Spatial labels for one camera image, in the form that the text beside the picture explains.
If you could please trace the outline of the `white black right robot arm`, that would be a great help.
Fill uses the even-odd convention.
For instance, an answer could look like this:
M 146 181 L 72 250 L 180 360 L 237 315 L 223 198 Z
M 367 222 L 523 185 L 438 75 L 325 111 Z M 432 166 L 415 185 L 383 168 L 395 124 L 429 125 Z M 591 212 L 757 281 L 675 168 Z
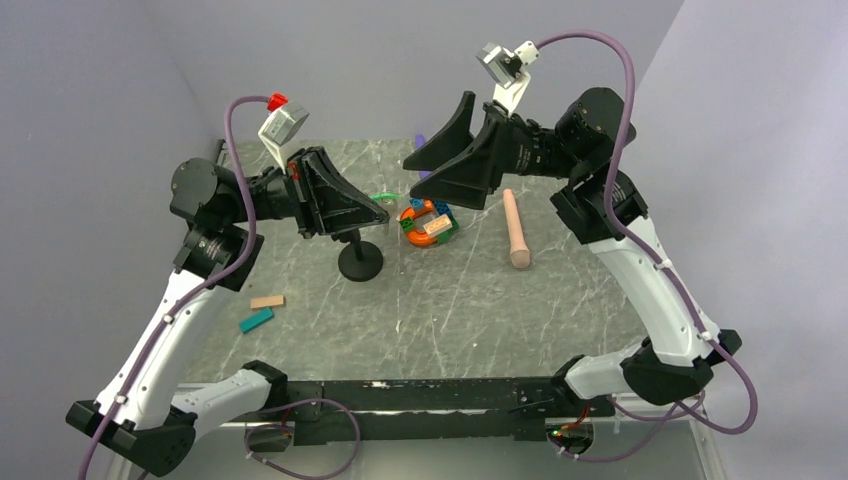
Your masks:
M 618 173 L 605 187 L 621 97 L 606 87 L 590 88 L 552 128 L 487 102 L 477 134 L 470 131 L 474 102 L 465 92 L 447 124 L 403 161 L 405 169 L 424 173 L 412 195 L 480 210 L 506 174 L 563 180 L 551 197 L 557 216 L 607 267 L 647 332 L 630 347 L 565 363 L 551 380 L 553 406 L 572 416 L 601 396 L 633 393 L 663 406 L 701 392 L 714 367 L 742 342 L 734 330 L 693 321 L 662 272 L 666 256 L 632 180 Z

